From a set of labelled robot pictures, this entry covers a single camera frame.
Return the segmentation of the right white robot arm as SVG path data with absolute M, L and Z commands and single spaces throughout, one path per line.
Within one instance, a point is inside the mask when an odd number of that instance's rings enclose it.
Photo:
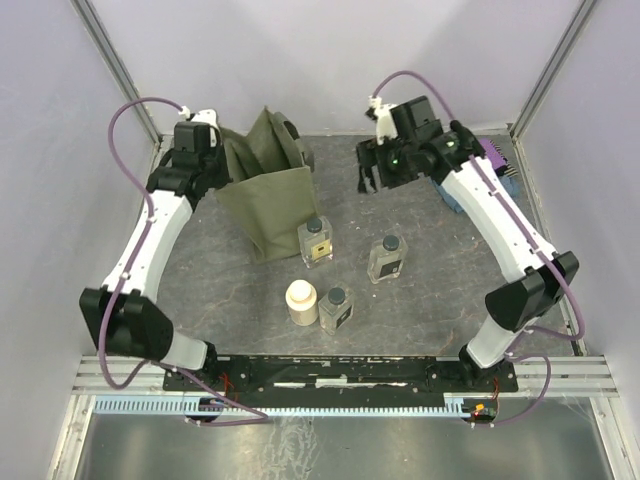
M 459 382 L 481 390 L 521 333 L 534 330 L 537 319 L 569 295 L 579 261 L 536 231 L 498 180 L 480 140 L 457 120 L 444 127 L 427 97 L 388 104 L 372 96 L 365 114 L 375 135 L 356 146 L 359 192 L 432 180 L 462 207 L 501 269 L 504 284 L 485 297 L 488 317 L 459 354 Z

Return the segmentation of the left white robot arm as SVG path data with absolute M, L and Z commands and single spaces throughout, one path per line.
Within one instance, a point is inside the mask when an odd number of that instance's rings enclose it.
M 175 242 L 199 201 L 230 181 L 216 113 L 203 110 L 174 127 L 170 159 L 150 175 L 129 242 L 100 288 L 79 305 L 98 352 L 186 369 L 199 390 L 215 387 L 221 368 L 213 344 L 178 332 L 156 304 Z

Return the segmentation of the clear bottle yellow label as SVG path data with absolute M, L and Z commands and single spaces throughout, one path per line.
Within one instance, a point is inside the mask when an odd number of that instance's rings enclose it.
M 316 216 L 297 229 L 300 254 L 307 268 L 333 259 L 333 229 L 325 216 Z

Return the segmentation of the olive green canvas bag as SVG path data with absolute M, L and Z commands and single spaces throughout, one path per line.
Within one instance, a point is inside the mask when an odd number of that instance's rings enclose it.
M 268 108 L 245 135 L 220 131 L 232 182 L 216 199 L 248 237 L 254 262 L 298 255 L 298 227 L 319 214 L 312 149 L 283 113 Z

